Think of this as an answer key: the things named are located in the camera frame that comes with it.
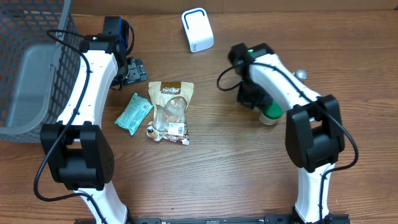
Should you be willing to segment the green lidded jar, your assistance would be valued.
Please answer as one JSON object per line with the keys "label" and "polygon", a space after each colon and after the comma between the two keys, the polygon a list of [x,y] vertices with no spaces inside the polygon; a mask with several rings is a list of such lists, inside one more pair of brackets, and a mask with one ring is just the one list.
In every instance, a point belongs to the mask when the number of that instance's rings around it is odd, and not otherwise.
{"label": "green lidded jar", "polygon": [[284,114],[283,109],[276,101],[259,113],[259,120],[262,124],[273,126],[277,124],[279,118]]}

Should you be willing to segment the green flushable wipes pack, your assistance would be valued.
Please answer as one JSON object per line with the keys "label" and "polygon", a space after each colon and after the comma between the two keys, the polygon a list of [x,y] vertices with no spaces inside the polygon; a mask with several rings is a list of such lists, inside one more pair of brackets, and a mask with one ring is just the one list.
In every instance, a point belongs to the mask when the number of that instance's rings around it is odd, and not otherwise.
{"label": "green flushable wipes pack", "polygon": [[149,100],[135,93],[114,123],[133,136],[153,107]]}

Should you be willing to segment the brown mixed nuts bag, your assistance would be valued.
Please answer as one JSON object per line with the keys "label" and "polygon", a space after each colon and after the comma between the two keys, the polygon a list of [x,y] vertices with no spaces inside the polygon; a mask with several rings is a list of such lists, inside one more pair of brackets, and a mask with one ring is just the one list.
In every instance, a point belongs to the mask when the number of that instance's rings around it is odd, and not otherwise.
{"label": "brown mixed nuts bag", "polygon": [[149,96],[154,106],[154,119],[146,128],[147,135],[160,142],[168,140],[189,145],[185,112],[194,92],[190,82],[150,82]]}

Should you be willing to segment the yellow oil bottle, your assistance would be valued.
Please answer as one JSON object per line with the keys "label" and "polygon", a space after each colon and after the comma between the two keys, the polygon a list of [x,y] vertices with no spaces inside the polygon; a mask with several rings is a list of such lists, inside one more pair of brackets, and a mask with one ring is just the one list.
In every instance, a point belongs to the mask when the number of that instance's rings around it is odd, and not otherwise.
{"label": "yellow oil bottle", "polygon": [[305,70],[297,70],[294,76],[302,83],[307,79],[307,72]]}

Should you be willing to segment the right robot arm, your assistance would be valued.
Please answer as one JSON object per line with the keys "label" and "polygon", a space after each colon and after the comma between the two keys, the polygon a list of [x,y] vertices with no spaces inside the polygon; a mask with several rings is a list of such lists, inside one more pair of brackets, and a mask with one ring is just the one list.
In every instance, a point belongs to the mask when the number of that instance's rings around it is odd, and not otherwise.
{"label": "right robot arm", "polygon": [[290,72],[267,44],[237,44],[228,60],[242,78],[236,86],[243,106],[258,109],[266,125],[286,116],[285,148],[298,167],[298,197],[289,223],[335,223],[328,188],[346,133],[338,100],[307,87],[305,73]]}

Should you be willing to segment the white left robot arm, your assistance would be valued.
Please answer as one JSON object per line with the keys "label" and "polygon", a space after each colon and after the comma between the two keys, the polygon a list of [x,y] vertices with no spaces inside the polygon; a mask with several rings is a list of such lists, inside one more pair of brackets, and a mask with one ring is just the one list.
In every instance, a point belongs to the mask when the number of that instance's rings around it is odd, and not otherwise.
{"label": "white left robot arm", "polygon": [[80,69],[67,105],[55,123],[43,125],[40,131],[45,158],[34,179],[35,196],[49,200],[38,188],[41,173],[48,166],[54,181],[71,190],[51,200],[81,197],[94,223],[133,222],[111,181],[114,154],[101,130],[108,91],[114,80],[122,82],[128,74],[129,51],[127,35],[84,36],[76,49]]}

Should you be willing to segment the white barcode scanner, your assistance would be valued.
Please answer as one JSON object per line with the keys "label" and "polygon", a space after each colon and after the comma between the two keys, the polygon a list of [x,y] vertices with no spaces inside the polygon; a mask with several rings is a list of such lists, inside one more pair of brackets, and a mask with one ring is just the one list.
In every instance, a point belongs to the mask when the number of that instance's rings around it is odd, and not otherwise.
{"label": "white barcode scanner", "polygon": [[204,8],[187,10],[181,15],[181,19],[191,53],[201,52],[214,46],[213,31]]}

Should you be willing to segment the dark grey plastic basket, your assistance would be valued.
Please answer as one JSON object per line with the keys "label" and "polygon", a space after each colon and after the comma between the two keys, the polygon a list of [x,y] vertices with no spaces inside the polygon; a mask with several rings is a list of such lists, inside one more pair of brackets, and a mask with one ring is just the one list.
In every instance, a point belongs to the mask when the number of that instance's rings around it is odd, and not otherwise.
{"label": "dark grey plastic basket", "polygon": [[39,142],[73,90],[80,56],[46,31],[78,47],[70,1],[1,1],[1,139]]}

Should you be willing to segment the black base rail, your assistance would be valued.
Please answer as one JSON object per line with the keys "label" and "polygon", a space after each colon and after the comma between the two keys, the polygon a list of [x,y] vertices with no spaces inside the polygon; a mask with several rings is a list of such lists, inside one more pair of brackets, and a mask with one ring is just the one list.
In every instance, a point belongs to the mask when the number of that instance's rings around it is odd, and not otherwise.
{"label": "black base rail", "polygon": [[[324,223],[350,224],[348,215],[330,215]],[[92,224],[94,220],[75,220],[74,224]],[[208,219],[173,219],[161,220],[159,218],[127,219],[132,224],[288,224],[299,223],[294,221],[292,215],[265,215],[264,217],[237,217],[237,218],[208,218]]]}

